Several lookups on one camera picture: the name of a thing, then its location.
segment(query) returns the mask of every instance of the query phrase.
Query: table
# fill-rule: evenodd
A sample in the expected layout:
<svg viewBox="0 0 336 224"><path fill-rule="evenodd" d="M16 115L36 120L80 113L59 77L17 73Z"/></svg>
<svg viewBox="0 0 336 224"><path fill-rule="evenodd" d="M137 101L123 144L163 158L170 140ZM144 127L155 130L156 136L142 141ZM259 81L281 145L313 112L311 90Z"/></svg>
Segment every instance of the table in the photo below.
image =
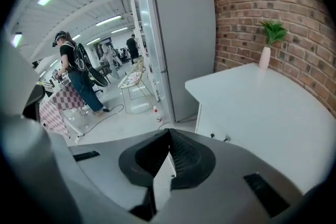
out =
<svg viewBox="0 0 336 224"><path fill-rule="evenodd" d="M251 63L187 81L196 133L242 146L307 192L333 162L336 120L308 91Z"/></svg>
<svg viewBox="0 0 336 224"><path fill-rule="evenodd" d="M84 106L83 99L68 81L59 91L54 92L46 101L40 104L40 121L45 124L46 128L51 132L56 132L70 138L69 131L65 122L74 129L78 136L83 136L83 132L73 123L62 115L63 110L82 108Z"/></svg>

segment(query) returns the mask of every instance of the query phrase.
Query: bottle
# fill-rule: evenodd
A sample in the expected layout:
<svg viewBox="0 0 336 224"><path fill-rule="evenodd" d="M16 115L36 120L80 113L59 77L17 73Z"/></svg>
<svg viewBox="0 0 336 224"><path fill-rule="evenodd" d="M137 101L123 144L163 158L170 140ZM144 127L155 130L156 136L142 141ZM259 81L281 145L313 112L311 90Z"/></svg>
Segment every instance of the bottle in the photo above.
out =
<svg viewBox="0 0 336 224"><path fill-rule="evenodd" d="M159 112L157 111L156 106L154 106L153 109L154 109L153 112L154 112L154 116L155 116L156 121L157 121L157 122L161 122L161 121L162 121L162 118L161 118Z"/></svg>

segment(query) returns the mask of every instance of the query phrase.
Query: white refrigerator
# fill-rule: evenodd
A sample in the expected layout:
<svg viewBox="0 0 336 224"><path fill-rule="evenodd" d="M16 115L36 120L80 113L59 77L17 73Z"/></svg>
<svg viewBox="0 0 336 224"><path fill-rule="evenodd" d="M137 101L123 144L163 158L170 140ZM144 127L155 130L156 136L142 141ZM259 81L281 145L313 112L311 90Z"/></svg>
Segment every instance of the white refrigerator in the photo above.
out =
<svg viewBox="0 0 336 224"><path fill-rule="evenodd" d="M139 9L160 113L163 121L181 121L198 110L185 82L214 69L214 0L139 0Z"/></svg>

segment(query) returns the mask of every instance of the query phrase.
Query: white counter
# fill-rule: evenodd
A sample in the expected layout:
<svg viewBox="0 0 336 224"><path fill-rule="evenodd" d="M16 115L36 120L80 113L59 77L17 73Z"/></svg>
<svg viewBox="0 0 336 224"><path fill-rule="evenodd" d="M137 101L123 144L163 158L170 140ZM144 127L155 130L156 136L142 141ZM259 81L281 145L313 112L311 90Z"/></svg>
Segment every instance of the white counter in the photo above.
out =
<svg viewBox="0 0 336 224"><path fill-rule="evenodd" d="M278 169L303 193L326 176L336 120L290 79L251 63L187 81L185 87L200 102L200 111L206 110L207 126L223 130L231 143Z"/></svg>

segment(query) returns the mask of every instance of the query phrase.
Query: potted plant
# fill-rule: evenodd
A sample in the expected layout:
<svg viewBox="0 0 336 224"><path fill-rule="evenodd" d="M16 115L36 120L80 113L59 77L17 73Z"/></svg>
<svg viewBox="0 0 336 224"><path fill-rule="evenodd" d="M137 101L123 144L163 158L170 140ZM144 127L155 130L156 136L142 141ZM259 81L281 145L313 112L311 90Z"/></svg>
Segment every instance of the potted plant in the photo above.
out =
<svg viewBox="0 0 336 224"><path fill-rule="evenodd" d="M286 36L287 31L282 27L281 22L273 22L272 20L264 20L261 22L263 26L266 36L267 36L267 45L263 48L263 52L261 53L259 66L262 69L267 69L269 64L269 59L271 57L271 48L270 46L276 42L281 41Z"/></svg>

